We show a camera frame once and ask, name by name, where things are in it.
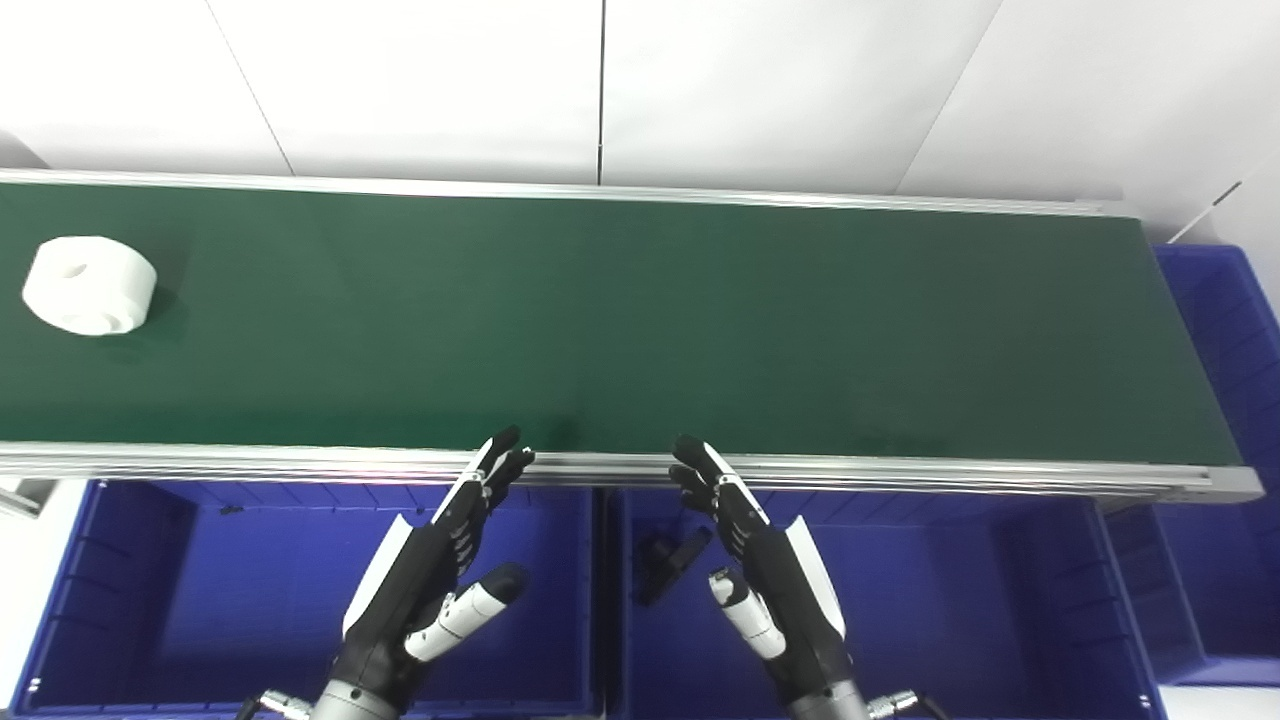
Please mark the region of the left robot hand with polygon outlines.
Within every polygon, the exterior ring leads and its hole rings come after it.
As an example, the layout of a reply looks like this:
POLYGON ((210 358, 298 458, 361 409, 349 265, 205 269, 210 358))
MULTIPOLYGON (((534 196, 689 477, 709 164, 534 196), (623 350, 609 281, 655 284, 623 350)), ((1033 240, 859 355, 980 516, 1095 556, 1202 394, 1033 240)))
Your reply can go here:
POLYGON ((461 580, 488 519, 534 459, 507 427, 470 459, 430 521, 392 523, 344 615, 312 719, 403 717, 433 665, 524 594, 530 575, 517 562, 461 580))

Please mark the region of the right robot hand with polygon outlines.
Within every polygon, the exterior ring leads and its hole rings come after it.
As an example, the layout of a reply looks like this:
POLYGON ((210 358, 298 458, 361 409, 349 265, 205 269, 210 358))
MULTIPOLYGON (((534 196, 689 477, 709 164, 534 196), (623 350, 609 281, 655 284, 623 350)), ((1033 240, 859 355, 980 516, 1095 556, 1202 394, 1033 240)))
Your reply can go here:
POLYGON ((708 577, 724 616, 758 656, 791 719, 867 719, 826 561, 803 518, 776 525, 740 474, 705 441, 681 434, 669 478, 705 514, 732 566, 708 577))

